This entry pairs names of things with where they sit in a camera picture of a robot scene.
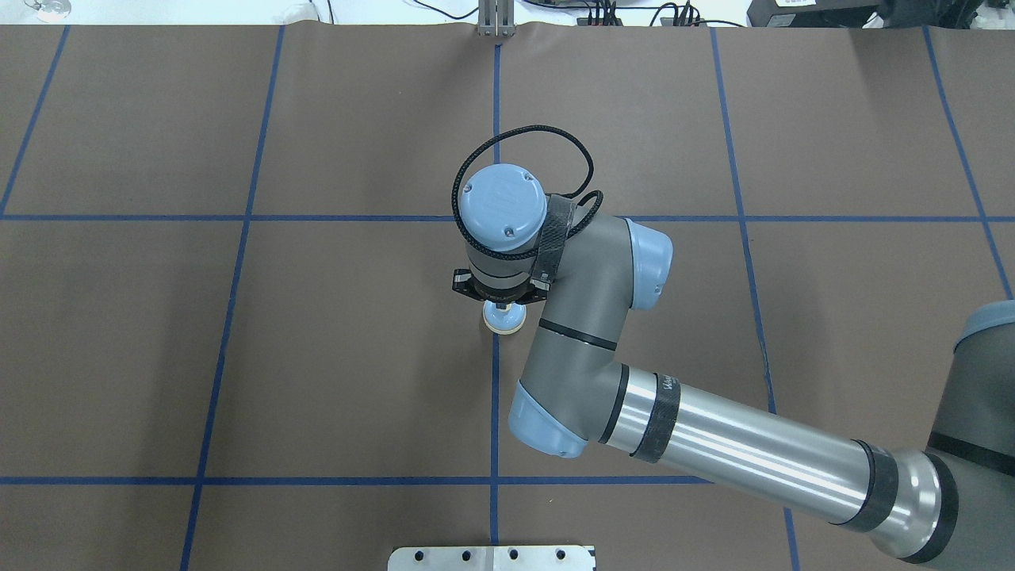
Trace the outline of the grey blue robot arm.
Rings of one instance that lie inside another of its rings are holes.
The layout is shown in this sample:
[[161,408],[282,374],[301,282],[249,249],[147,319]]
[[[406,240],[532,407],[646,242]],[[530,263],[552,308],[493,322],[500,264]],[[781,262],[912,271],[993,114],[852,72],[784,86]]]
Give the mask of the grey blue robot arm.
[[492,308],[543,302],[510,411],[530,448],[591,441],[867,536],[936,570],[1013,568],[1013,302],[974,311],[953,347],[923,450],[887,450],[642,371],[616,357],[625,320],[656,306],[670,238],[545,193],[516,165],[461,167],[450,196],[469,265],[454,290]]

